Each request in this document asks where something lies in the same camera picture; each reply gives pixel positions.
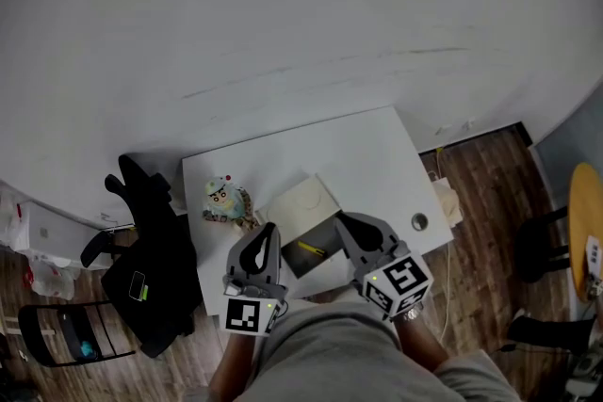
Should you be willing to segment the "cartoon plush doll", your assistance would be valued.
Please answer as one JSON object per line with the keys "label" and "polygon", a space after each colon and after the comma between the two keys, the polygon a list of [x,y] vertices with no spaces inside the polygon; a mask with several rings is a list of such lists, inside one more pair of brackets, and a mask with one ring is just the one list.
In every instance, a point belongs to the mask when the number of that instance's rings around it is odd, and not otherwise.
{"label": "cartoon plush doll", "polygon": [[241,192],[230,182],[229,175],[210,178],[204,186],[203,217],[208,221],[228,222],[245,215]]}

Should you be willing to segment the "person's left forearm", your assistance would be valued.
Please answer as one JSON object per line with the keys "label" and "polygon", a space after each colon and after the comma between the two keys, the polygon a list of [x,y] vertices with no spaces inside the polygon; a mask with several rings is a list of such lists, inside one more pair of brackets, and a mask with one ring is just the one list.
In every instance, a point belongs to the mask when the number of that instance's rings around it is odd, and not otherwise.
{"label": "person's left forearm", "polygon": [[234,402],[244,391],[251,375],[255,337],[232,333],[220,364],[209,383],[216,402]]}

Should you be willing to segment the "person's grey sweatshirt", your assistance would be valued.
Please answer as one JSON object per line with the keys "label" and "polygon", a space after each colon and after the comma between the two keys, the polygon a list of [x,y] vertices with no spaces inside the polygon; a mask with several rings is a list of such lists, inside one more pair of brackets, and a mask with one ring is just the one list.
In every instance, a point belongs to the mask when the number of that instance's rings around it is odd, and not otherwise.
{"label": "person's grey sweatshirt", "polygon": [[[181,402],[216,402],[209,384]],[[449,355],[434,372],[401,349],[394,320],[365,302],[304,302],[255,337],[245,391],[234,402],[522,402],[482,350]]]}

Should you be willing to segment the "black office chair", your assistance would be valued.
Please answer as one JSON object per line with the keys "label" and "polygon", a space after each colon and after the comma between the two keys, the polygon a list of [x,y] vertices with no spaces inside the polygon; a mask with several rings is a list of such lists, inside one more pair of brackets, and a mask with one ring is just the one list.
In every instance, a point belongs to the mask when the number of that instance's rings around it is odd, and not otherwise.
{"label": "black office chair", "polygon": [[[121,178],[109,174],[106,190],[124,200],[138,239],[117,246],[107,232],[96,234],[84,248],[81,262],[91,266],[102,253],[118,258],[101,279],[104,292],[150,358],[162,354],[180,335],[194,331],[193,314],[203,301],[197,253],[187,228],[171,208],[171,186],[160,174],[147,174],[131,157],[118,160]],[[134,271],[145,275],[145,301],[129,297]]]}

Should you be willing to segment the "person's right forearm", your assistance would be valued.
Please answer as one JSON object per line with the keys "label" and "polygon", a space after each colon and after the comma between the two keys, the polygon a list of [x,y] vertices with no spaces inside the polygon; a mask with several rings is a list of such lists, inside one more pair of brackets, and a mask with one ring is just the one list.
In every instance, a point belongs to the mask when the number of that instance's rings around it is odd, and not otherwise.
{"label": "person's right forearm", "polygon": [[449,354],[420,314],[413,319],[405,316],[396,317],[394,326],[402,352],[423,368],[434,372],[449,360]]}

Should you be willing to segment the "silver wristwatch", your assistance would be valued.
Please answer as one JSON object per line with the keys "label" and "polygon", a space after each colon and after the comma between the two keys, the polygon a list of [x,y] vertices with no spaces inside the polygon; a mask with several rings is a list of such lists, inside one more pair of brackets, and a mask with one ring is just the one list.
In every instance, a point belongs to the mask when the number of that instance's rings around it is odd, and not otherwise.
{"label": "silver wristwatch", "polygon": [[421,315],[422,311],[423,311],[423,303],[418,302],[416,305],[414,305],[409,310],[406,310],[406,311],[398,314],[394,318],[394,321],[396,323],[406,323],[406,322],[416,320]]}

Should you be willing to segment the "white desk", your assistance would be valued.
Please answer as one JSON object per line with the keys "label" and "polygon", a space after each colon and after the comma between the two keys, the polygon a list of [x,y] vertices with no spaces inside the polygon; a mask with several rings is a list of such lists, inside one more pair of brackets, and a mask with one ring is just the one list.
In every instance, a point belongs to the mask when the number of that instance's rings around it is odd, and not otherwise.
{"label": "white desk", "polygon": [[[392,107],[370,110],[251,139],[183,161],[190,234],[208,315],[220,313],[233,226],[203,219],[204,186],[229,175],[261,208],[315,175],[338,206],[386,221],[412,250],[428,253],[453,234],[415,146]],[[423,213],[423,232],[411,224]]]}

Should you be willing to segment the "round wooden table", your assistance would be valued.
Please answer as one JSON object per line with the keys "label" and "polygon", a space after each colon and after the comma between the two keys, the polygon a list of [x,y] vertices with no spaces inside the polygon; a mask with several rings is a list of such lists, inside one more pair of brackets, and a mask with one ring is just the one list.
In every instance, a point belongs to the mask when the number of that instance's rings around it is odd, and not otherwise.
{"label": "round wooden table", "polygon": [[[567,221],[567,243],[554,247],[548,229]],[[580,163],[573,171],[568,203],[563,208],[525,221],[514,240],[515,270],[524,282],[534,283],[546,273],[570,269],[577,297],[583,302],[603,296],[603,266],[599,276],[588,272],[588,236],[603,247],[603,180],[595,168]]]}

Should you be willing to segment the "black metal rack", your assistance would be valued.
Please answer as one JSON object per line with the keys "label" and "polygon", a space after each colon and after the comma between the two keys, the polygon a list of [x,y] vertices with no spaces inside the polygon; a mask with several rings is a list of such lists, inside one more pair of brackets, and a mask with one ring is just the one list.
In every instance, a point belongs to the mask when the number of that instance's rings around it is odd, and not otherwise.
{"label": "black metal rack", "polygon": [[[111,305],[111,302],[93,301],[77,304],[24,306],[18,313],[17,321],[29,353],[38,363],[47,368],[63,368],[107,362],[135,355],[135,350],[123,353],[117,352],[108,335],[106,324],[100,311],[100,306],[103,305]],[[99,322],[112,351],[110,355],[104,355],[100,348],[90,321],[88,308],[93,308],[98,315]],[[70,362],[57,362],[51,354],[50,348],[45,341],[45,335],[42,333],[40,311],[51,311],[57,316],[60,332],[72,356]],[[82,358],[80,346],[83,341],[88,341],[94,345],[98,354],[96,360],[85,360]]]}

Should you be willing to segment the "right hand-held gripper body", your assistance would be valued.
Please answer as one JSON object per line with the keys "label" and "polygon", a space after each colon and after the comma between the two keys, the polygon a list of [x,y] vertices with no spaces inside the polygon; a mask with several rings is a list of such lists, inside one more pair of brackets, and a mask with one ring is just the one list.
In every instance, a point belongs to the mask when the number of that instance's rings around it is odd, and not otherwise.
{"label": "right hand-held gripper body", "polygon": [[384,319],[391,319],[411,310],[429,294],[433,276],[417,250],[393,258],[382,257],[372,267],[359,266],[354,280],[360,284],[360,295]]}

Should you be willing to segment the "white cardboard box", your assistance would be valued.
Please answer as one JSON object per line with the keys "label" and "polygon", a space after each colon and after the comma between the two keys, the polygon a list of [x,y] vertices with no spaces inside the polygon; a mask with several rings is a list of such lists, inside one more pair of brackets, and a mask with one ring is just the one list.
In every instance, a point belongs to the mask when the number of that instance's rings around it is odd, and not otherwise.
{"label": "white cardboard box", "polygon": [[14,250],[61,268],[85,269],[81,254],[100,231],[27,201],[20,205],[21,224]]}

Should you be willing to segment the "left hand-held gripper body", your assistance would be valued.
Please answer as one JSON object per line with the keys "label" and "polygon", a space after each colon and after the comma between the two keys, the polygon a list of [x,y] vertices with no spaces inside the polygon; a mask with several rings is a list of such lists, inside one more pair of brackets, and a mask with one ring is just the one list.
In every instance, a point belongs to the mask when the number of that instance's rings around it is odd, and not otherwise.
{"label": "left hand-held gripper body", "polygon": [[230,333],[268,337],[277,318],[285,313],[286,289],[281,285],[255,286],[228,281],[220,327]]}

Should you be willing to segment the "beige storage box with drawer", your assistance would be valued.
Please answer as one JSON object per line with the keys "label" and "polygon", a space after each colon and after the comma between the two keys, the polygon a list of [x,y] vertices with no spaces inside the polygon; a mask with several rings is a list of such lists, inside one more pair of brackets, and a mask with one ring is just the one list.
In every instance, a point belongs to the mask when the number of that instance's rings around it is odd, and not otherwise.
{"label": "beige storage box with drawer", "polygon": [[[334,228],[339,213],[340,207],[316,176],[306,178],[255,211],[260,223],[276,225],[282,258],[298,279],[342,250]],[[299,248],[298,241],[324,249],[326,256],[321,258]]]}

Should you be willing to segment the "small yellow object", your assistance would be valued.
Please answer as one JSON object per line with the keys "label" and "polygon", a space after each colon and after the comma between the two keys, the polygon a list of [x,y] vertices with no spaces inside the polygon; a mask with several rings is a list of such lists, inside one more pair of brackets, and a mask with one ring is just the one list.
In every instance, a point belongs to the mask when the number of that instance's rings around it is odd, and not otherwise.
{"label": "small yellow object", "polygon": [[306,243],[304,243],[302,241],[298,241],[297,245],[298,245],[299,248],[304,249],[304,250],[306,250],[308,252],[314,253],[317,256],[321,257],[321,258],[324,258],[326,256],[326,251],[324,249],[319,249],[319,248],[313,247],[313,246],[308,245],[308,244],[306,244]]}

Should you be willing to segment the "beige cloth bundle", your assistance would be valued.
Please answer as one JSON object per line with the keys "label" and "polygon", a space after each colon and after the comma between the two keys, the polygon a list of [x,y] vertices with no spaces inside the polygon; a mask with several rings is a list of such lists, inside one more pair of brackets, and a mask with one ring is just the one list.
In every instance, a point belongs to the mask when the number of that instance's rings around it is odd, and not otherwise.
{"label": "beige cloth bundle", "polygon": [[450,186],[446,177],[432,181],[432,187],[440,202],[449,227],[456,227],[463,221],[458,193]]}

